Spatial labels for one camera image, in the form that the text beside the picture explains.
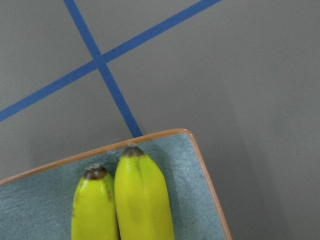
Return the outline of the yellow plastic banana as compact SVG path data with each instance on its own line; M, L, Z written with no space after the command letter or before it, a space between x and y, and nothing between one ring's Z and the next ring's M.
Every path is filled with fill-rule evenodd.
M122 240L175 238L165 177L136 145L128 146L117 164L114 197Z
M74 193L72 240L119 240L114 179L102 165L86 168Z

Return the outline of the grey plate with orange rim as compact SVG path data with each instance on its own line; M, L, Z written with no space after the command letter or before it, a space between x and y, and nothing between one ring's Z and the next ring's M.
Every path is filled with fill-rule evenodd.
M229 240L230 230L194 136L172 129L96 148L0 183L3 240L68 240L74 192L85 168L115 172L125 147L137 144L160 167L177 240Z

